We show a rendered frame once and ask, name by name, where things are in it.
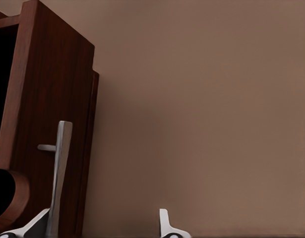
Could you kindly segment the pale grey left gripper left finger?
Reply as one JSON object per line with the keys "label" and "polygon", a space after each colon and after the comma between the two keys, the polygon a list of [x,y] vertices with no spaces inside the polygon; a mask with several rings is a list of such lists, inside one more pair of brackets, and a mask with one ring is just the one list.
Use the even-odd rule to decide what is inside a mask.
{"label": "pale grey left gripper left finger", "polygon": [[42,210],[29,223],[21,228],[1,233],[0,238],[45,238],[49,210],[49,208]]}

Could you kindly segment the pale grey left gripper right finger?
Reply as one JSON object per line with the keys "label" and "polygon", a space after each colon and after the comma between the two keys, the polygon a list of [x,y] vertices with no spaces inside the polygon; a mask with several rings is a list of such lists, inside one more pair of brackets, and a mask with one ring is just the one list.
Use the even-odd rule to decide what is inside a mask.
{"label": "pale grey left gripper right finger", "polygon": [[191,234],[170,224],[167,209],[159,209],[160,238],[192,238]]}

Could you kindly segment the dark brown wooden cabinet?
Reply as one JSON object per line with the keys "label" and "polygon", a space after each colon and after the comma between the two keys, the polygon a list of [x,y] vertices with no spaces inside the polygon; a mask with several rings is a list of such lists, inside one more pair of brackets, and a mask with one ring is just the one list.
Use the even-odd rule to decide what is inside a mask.
{"label": "dark brown wooden cabinet", "polygon": [[40,0],[0,12],[0,233],[20,228],[52,199],[60,121],[72,123],[59,236],[82,233],[99,74],[94,46]]}

